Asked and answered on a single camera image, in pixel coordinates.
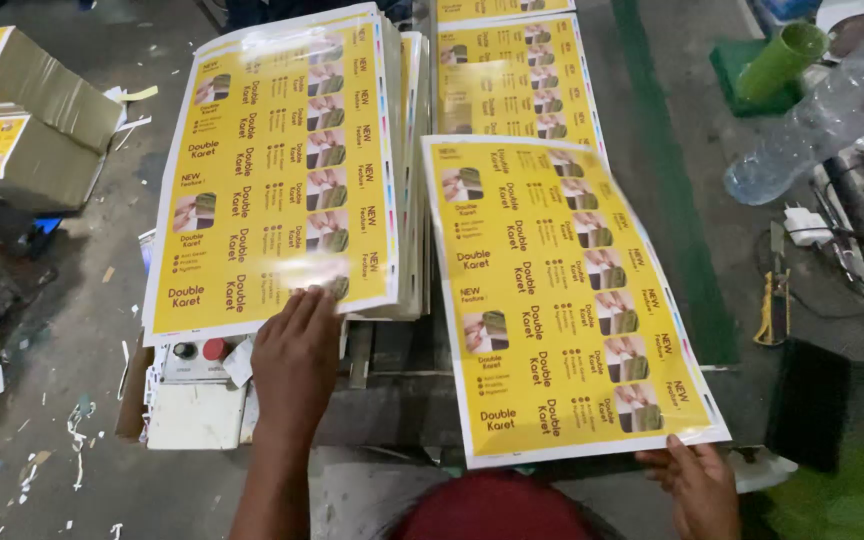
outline stack of cardboard boxes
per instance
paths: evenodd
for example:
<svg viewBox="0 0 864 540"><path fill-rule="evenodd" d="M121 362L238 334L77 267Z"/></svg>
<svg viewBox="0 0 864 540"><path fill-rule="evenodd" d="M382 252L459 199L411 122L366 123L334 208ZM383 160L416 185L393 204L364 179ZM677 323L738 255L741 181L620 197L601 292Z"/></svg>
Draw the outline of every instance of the stack of cardboard boxes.
<svg viewBox="0 0 864 540"><path fill-rule="evenodd" d="M0 28L1 198L33 212L77 210L122 113L17 28Z"/></svg>

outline white charger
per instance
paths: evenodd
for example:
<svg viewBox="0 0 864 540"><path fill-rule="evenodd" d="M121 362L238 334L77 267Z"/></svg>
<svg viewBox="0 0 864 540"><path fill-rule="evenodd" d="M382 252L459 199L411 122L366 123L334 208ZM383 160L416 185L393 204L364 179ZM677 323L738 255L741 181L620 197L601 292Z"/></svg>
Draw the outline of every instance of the white charger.
<svg viewBox="0 0 864 540"><path fill-rule="evenodd" d="M801 206L785 209L783 225L797 246L824 246L833 239L833 231L826 220L818 213Z"/></svg>

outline green floor marking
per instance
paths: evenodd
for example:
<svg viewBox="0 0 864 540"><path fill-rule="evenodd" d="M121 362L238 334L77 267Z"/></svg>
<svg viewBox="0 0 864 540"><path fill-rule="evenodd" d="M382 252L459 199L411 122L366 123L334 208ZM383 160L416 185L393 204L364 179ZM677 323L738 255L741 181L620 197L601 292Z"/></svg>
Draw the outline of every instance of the green floor marking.
<svg viewBox="0 0 864 540"><path fill-rule="evenodd" d="M635 95L635 126L659 180L656 188L663 201L668 237L673 240L673 263L678 275L686 276L681 280L684 291L677 292L684 292L688 302L695 357L706 365L737 363L735 323L722 300L702 221L692 202L691 180L672 129L666 94L656 77L639 1L612 0L611 5Z"/></svg>

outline plastic bottle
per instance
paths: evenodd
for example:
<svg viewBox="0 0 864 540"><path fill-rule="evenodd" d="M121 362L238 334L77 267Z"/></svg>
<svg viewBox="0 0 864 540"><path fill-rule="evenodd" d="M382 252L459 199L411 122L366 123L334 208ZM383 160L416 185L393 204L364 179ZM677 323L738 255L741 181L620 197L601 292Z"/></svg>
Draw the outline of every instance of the plastic bottle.
<svg viewBox="0 0 864 540"><path fill-rule="evenodd" d="M812 88L755 149L728 167L726 191L762 205L864 136L864 43Z"/></svg>

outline red button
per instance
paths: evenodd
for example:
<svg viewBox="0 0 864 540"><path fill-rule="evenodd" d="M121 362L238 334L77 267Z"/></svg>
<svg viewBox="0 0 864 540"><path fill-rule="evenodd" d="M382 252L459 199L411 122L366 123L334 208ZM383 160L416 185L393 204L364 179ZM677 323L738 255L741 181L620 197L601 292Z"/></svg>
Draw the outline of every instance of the red button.
<svg viewBox="0 0 864 540"><path fill-rule="evenodd" d="M205 357L207 361L221 361L228 354L229 344L226 343L225 339L221 337L213 337L205 342L205 345L201 348L201 355Z"/></svg>

